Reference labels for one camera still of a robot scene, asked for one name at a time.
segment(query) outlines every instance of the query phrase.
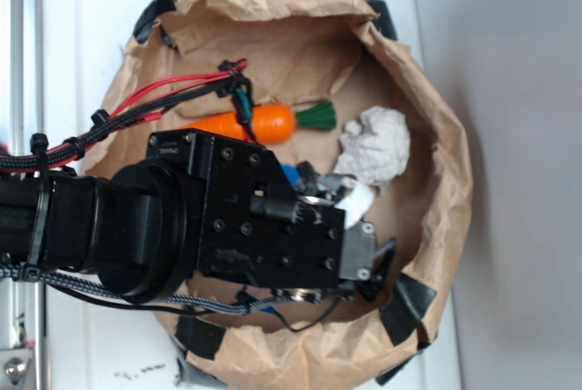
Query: metal rail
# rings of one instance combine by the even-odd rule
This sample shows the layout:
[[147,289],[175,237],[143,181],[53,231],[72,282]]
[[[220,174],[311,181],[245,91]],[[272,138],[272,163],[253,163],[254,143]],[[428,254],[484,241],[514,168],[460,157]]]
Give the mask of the metal rail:
[[[42,130],[40,1],[0,0],[0,142],[17,155]],[[44,287],[0,282],[0,389],[48,389],[45,352]],[[25,376],[10,384],[18,361]]]

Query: gray wall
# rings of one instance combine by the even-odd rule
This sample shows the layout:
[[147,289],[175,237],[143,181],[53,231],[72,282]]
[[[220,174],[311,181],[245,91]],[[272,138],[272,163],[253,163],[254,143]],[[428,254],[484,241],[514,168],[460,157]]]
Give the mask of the gray wall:
[[476,192],[454,298],[466,390],[582,388],[582,0],[417,0]]

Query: black wire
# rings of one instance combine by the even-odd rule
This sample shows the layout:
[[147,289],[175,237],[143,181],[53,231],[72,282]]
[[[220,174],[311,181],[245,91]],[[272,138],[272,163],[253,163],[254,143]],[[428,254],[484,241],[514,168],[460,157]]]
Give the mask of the black wire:
[[164,313],[171,313],[173,315],[181,315],[183,317],[200,317],[202,315],[213,315],[214,311],[192,311],[182,308],[173,308],[171,306],[163,305],[130,305],[130,304],[118,304],[115,302],[104,301],[102,299],[97,299],[95,297],[84,295],[71,288],[60,287],[58,285],[51,285],[54,289],[58,290],[65,295],[72,296],[76,299],[88,302],[89,304],[106,306],[108,308],[115,308],[119,310],[129,310],[129,311],[161,311]]
[[[79,147],[87,149],[88,146],[103,140],[112,132],[133,125],[136,119],[139,119],[139,117],[146,113],[155,111],[159,108],[173,107],[187,100],[223,90],[228,87],[230,83],[230,79],[212,81],[206,85],[201,85],[196,89],[164,96],[154,101],[131,108],[116,117],[104,121],[101,125],[92,128],[86,134],[80,135],[76,138],[75,145],[69,144],[63,149],[50,154],[47,158],[47,162],[48,164],[53,165],[75,157],[78,153]],[[0,170],[30,170],[36,169],[37,167],[38,159],[35,155],[24,157],[0,156]]]
[[327,308],[327,310],[321,316],[319,316],[312,323],[310,323],[308,325],[305,325],[305,326],[303,326],[301,328],[294,328],[293,326],[291,326],[291,324],[289,324],[289,322],[287,321],[287,319],[285,319],[285,317],[281,313],[279,313],[277,310],[273,309],[272,313],[281,322],[283,322],[283,325],[289,331],[291,331],[292,333],[300,333],[301,331],[305,331],[306,329],[312,328],[315,325],[321,323],[324,319],[326,319],[329,315],[331,315],[334,312],[334,310],[337,308],[337,306],[339,305],[340,302],[342,302],[342,298],[338,296],[336,298],[336,301],[331,306],[329,306],[329,308]]

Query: orange carrot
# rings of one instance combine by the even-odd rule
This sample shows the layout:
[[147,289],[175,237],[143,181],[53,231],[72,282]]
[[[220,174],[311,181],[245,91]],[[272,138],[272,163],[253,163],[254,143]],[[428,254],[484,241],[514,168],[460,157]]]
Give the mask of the orange carrot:
[[[234,112],[213,115],[182,127],[245,140],[243,128],[236,121]],[[286,105],[261,105],[253,108],[253,131],[261,144],[285,142],[295,132],[295,128],[295,114]]]

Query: white object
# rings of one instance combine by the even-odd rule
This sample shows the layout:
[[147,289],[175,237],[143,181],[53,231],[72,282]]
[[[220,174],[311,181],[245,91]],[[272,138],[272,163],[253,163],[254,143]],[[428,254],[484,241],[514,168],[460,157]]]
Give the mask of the white object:
[[354,175],[358,181],[380,187],[380,192],[397,175],[402,175],[410,155],[410,133],[405,116],[383,106],[368,108],[360,122],[350,120],[339,137],[344,152],[334,172]]
[[357,224],[374,202],[374,192],[368,185],[355,179],[350,181],[352,183],[350,193],[335,205],[336,208],[346,211],[344,229]]
[[[150,1],[43,0],[44,118],[53,143],[92,125],[90,116],[101,105],[135,20]],[[401,41],[421,62],[415,0],[386,1]],[[53,390],[174,387],[175,346],[151,314],[100,308],[47,292]],[[460,390],[451,307],[430,349],[386,387],[370,381],[358,390]]]

